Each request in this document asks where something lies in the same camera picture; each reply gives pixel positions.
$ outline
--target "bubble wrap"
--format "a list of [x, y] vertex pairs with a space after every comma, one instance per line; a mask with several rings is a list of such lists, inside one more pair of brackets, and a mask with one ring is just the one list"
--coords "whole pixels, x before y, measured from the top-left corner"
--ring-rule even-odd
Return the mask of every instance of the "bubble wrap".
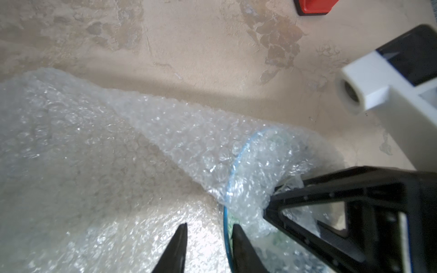
[[184, 222], [186, 272], [228, 272], [214, 198], [90, 89], [0, 85], [0, 272], [151, 272]]
[[188, 222], [186, 271], [225, 272], [220, 213], [193, 181], [263, 238], [272, 226], [262, 209], [281, 178], [343, 165], [314, 132], [56, 69], [0, 88], [6, 271], [149, 272]]
[[[289, 190], [299, 189], [303, 187], [304, 184], [300, 175], [296, 175], [287, 179], [284, 185], [280, 189], [278, 189], [274, 194], [279, 194]], [[315, 209], [310, 210], [309, 207], [310, 206], [288, 208], [283, 210], [282, 214], [285, 215], [287, 218], [293, 220], [297, 224], [301, 225], [302, 227], [305, 227], [311, 233], [320, 237], [320, 230], [317, 227], [316, 220], [313, 215]]]

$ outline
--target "stained surface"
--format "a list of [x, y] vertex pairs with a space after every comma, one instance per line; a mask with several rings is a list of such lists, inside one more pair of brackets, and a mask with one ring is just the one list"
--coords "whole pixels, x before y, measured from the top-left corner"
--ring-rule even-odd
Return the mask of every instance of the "stained surface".
[[[333, 79], [422, 23], [436, 24], [428, 0], [340, 0], [328, 15], [305, 18], [288, 0], [3, 0], [0, 80], [56, 67], [106, 88], [308, 127], [349, 165], [410, 169], [371, 112], [356, 117], [342, 108]], [[216, 209], [186, 183], [185, 198]], [[76, 204], [81, 195], [71, 198]]]

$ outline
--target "blue rim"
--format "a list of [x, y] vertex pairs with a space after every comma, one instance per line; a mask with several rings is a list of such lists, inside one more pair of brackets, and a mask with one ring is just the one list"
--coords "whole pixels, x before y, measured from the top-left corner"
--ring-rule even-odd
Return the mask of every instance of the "blue rim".
[[[251, 144], [251, 142], [253, 141], [253, 139], [256, 137], [257, 134], [264, 133], [268, 129], [272, 129], [272, 128], [265, 128], [261, 131], [256, 131], [255, 133], [253, 133], [252, 136], [246, 141], [244, 146], [241, 148], [241, 151], [238, 154], [238, 156], [235, 158], [234, 163], [232, 165], [231, 174], [229, 175], [228, 186], [226, 188], [226, 196], [225, 196], [226, 203], [228, 202], [228, 192], [229, 192], [229, 188], [231, 186], [231, 180], [235, 176], [235, 170], [238, 168], [238, 165], [239, 165], [239, 162], [240, 162], [240, 159], [241, 159], [243, 152], [245, 150], [247, 150], [247, 148], [249, 147], [249, 145]], [[224, 208], [223, 208], [223, 235], [225, 237], [225, 250], [226, 250], [226, 256], [228, 257], [229, 268], [231, 269], [231, 272], [234, 273], [234, 266], [232, 264], [231, 245], [229, 242], [228, 209], [226, 208], [226, 206], [224, 206]]]

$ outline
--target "black bracket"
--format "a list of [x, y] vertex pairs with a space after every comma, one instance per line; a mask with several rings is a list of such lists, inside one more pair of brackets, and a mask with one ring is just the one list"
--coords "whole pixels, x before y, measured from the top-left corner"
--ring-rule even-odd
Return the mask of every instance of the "black bracket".
[[[437, 174], [354, 167], [273, 195], [264, 219], [339, 273], [437, 272]], [[320, 238], [282, 210], [345, 203], [346, 230]]]

